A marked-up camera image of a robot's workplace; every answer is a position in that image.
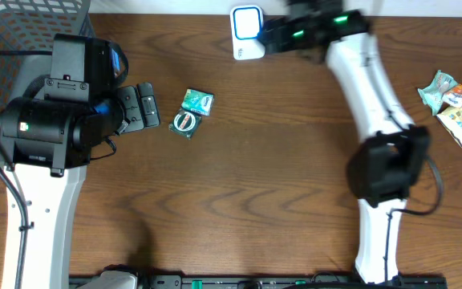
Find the teal small packet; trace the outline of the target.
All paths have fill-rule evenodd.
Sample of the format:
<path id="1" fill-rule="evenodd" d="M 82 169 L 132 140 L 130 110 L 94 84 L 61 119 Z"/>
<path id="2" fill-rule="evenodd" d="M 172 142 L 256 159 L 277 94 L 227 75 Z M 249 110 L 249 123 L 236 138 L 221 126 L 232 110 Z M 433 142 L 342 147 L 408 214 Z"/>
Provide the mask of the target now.
<path id="1" fill-rule="evenodd" d="M 457 84 L 452 76 L 438 70 L 432 82 L 426 88 L 418 88 L 417 91 L 423 103 L 431 109 L 432 115 L 436 116 L 442 107 L 444 93 Z"/>

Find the white barcode scanner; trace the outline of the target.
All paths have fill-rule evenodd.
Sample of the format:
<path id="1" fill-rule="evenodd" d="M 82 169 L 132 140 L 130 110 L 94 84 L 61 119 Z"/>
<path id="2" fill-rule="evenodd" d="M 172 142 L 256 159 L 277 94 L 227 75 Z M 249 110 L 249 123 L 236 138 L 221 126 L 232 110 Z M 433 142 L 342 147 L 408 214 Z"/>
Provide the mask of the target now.
<path id="1" fill-rule="evenodd" d="M 229 13 L 233 57 L 244 61 L 261 59 L 265 47 L 257 38 L 263 26 L 263 11 L 257 5 L 235 6 Z"/>

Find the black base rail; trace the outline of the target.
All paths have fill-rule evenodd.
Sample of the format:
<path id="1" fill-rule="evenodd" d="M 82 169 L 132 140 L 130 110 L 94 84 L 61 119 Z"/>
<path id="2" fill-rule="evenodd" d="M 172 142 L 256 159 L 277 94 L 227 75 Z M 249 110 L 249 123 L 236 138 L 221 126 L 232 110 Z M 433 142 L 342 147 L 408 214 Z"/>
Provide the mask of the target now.
<path id="1" fill-rule="evenodd" d="M 68 288 L 82 288 L 98 277 L 69 279 Z M 263 276 L 263 277 L 182 277 L 179 275 L 152 275 L 139 277 L 136 288 L 155 289 L 236 289 L 236 288 L 286 288 L 302 286 L 311 283 L 336 283 L 359 285 L 360 281 L 352 276 L 332 273 L 317 273 L 309 276 Z M 448 284 L 445 277 L 398 277 L 390 285 L 397 288 L 435 288 L 446 289 Z"/>

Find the orange small box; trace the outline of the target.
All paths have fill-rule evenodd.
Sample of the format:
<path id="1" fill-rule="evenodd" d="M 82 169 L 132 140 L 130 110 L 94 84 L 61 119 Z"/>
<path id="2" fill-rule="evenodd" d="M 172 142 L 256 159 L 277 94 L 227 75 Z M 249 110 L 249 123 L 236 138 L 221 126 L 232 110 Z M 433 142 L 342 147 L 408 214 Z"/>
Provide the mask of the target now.
<path id="1" fill-rule="evenodd" d="M 462 108 L 462 84 L 457 84 L 452 89 L 446 91 L 442 101 L 454 108 Z"/>

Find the grey plastic mesh basket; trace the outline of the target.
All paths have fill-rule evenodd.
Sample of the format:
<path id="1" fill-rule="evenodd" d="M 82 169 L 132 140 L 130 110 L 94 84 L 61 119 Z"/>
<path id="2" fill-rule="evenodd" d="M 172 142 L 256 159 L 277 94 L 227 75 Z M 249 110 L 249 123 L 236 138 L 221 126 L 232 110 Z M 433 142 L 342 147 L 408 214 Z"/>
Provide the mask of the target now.
<path id="1" fill-rule="evenodd" d="M 56 34 L 95 35 L 90 0 L 0 0 L 0 51 L 50 51 Z M 50 71 L 46 56 L 0 56 L 0 111 Z M 0 154 L 0 164 L 9 158 Z"/>

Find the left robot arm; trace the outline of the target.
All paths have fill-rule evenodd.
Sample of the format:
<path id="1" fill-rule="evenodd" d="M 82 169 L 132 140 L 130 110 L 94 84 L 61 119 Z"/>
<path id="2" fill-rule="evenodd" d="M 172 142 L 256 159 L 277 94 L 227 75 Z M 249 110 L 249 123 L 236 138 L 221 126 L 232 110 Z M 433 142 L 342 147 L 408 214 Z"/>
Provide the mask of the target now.
<path id="1" fill-rule="evenodd" d="M 160 124 L 152 85 L 128 86 L 127 74 L 117 43 L 58 34 L 38 90 L 23 92 L 0 114 L 4 288 L 68 287 L 75 209 L 92 149 Z"/>

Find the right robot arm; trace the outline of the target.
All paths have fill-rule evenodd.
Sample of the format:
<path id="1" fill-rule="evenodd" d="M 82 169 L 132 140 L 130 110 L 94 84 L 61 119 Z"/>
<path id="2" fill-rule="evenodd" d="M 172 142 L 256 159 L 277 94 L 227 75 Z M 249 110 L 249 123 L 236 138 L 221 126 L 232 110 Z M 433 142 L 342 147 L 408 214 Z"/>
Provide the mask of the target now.
<path id="1" fill-rule="evenodd" d="M 399 223 L 430 136 L 395 95 L 370 19 L 359 10 L 344 10 L 340 1 L 289 0 L 287 6 L 288 15 L 265 22 L 258 39 L 268 54 L 322 51 L 359 138 L 359 149 L 346 165 L 346 180 L 359 205 L 355 271 L 365 284 L 392 285 L 399 276 Z"/>

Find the teal tissue pack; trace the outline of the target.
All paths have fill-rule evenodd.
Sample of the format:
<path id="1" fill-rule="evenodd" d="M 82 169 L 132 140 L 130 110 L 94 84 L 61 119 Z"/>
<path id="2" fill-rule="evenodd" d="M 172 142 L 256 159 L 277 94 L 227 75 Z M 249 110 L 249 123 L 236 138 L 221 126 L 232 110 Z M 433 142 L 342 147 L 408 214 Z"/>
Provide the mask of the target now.
<path id="1" fill-rule="evenodd" d="M 184 95 L 181 107 L 202 116 L 210 116 L 214 94 L 188 89 Z"/>

